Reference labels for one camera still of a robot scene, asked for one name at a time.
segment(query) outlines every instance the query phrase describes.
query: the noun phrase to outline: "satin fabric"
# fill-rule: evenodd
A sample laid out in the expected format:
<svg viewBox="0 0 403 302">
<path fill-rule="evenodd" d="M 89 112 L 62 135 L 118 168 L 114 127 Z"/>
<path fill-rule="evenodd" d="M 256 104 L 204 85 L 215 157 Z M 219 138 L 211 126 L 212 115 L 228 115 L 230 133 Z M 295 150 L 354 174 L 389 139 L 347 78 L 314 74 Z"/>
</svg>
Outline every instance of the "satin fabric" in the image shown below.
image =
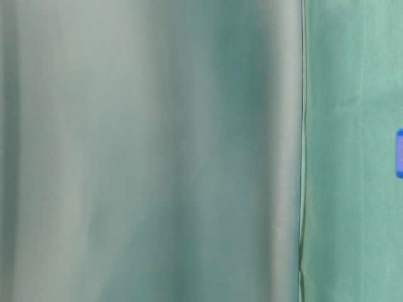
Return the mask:
<svg viewBox="0 0 403 302">
<path fill-rule="evenodd" d="M 0 9 L 0 301 L 296 300 L 300 1 Z"/>
</svg>

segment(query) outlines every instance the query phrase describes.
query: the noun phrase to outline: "shiny fabric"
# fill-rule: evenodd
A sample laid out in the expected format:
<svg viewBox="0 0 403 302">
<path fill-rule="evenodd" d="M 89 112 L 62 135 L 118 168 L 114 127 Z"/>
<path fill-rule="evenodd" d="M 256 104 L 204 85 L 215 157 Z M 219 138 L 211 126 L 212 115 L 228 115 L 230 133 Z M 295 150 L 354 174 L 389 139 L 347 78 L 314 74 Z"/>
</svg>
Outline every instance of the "shiny fabric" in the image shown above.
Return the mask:
<svg viewBox="0 0 403 302">
<path fill-rule="evenodd" d="M 305 302 L 402 301 L 403 2 L 306 0 Z"/>
<path fill-rule="evenodd" d="M 296 300 L 300 1 L 0 10 L 1 302 Z"/>
</svg>

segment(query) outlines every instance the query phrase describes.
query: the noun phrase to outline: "green curtain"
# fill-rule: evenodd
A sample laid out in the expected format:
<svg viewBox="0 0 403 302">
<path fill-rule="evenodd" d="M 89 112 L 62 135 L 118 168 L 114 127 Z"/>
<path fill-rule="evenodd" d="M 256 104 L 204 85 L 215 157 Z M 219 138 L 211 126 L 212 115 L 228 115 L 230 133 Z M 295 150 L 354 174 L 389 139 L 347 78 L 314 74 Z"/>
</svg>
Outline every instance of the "green curtain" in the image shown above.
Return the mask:
<svg viewBox="0 0 403 302">
<path fill-rule="evenodd" d="M 401 301 L 403 3 L 305 4 L 303 301 Z"/>
<path fill-rule="evenodd" d="M 0 3 L 0 301 L 295 301 L 300 1 Z"/>
</svg>

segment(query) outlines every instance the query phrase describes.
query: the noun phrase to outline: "textured fabric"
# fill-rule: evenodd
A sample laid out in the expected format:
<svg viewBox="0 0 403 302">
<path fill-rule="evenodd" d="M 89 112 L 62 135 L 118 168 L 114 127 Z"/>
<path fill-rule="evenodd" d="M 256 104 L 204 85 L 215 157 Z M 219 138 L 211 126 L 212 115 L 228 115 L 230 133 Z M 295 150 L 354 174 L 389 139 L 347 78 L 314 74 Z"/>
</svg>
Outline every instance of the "textured fabric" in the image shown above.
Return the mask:
<svg viewBox="0 0 403 302">
<path fill-rule="evenodd" d="M 402 32 L 402 1 L 306 1 L 305 302 L 403 299 Z"/>
</svg>

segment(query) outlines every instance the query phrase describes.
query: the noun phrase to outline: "blue object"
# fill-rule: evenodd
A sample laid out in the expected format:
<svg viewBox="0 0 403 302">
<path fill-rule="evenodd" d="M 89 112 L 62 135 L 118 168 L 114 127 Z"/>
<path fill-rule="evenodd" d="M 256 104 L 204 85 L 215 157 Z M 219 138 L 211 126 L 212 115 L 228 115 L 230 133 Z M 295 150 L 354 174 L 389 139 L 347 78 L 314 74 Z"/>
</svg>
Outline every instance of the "blue object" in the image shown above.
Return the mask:
<svg viewBox="0 0 403 302">
<path fill-rule="evenodd" d="M 403 178 L 403 129 L 396 135 L 396 175 Z"/>
</svg>

